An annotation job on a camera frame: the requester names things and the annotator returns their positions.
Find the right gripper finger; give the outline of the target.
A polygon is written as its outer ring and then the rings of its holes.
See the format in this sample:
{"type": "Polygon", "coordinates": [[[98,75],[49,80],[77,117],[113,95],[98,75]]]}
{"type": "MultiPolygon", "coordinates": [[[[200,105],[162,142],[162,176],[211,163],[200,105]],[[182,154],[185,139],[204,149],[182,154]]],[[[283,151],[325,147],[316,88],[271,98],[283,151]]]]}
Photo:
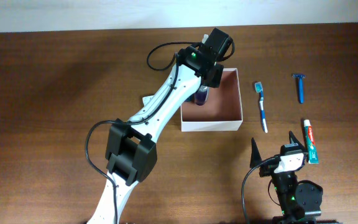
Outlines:
{"type": "Polygon", "coordinates": [[[306,148],[302,143],[295,137],[292,131],[289,131],[289,140],[290,140],[290,147],[288,150],[290,152],[306,152],[306,148]]]}
{"type": "Polygon", "coordinates": [[[251,156],[250,156],[250,168],[257,167],[262,162],[257,143],[254,138],[251,139],[251,156]]]}

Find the purple pump soap bottle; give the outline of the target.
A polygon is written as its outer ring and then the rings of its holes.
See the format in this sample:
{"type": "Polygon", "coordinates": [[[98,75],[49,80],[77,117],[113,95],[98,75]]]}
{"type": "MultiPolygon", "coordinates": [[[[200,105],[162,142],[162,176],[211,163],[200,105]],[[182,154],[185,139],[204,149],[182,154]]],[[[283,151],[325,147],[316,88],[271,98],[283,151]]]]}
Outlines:
{"type": "Polygon", "coordinates": [[[198,106],[203,106],[208,100],[209,87],[201,85],[194,94],[194,102],[198,106]]]}

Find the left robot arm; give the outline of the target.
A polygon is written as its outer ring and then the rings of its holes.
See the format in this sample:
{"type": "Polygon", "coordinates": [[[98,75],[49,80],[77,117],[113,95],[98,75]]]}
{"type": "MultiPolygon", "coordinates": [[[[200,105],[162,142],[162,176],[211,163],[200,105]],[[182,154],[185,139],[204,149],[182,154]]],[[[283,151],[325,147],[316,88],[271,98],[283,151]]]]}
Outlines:
{"type": "Polygon", "coordinates": [[[127,121],[108,120],[110,125],[105,170],[95,170],[106,185],[89,223],[118,223],[129,196],[143,182],[157,162],[156,143],[177,109],[202,86],[217,88],[224,67],[222,61],[234,52],[234,41],[215,28],[201,42],[186,42],[174,53],[165,82],[135,115],[127,121]]]}

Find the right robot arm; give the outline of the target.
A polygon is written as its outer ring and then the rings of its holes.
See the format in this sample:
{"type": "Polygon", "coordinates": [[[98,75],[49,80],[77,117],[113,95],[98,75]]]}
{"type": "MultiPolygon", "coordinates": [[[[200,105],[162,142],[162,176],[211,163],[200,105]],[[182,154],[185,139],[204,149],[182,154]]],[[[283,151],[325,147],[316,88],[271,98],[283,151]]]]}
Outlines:
{"type": "Polygon", "coordinates": [[[319,224],[337,223],[337,220],[318,220],[321,216],[323,202],[322,186],[310,180],[298,180],[296,172],[305,165],[308,151],[289,132],[289,144],[280,148],[280,153],[267,159],[262,159],[255,139],[251,139],[250,171],[244,177],[241,188],[242,210],[247,223],[250,222],[246,212],[245,184],[255,170],[260,177],[269,177],[270,185],[275,188],[282,214],[272,218],[272,223],[285,224],[319,224]]]}

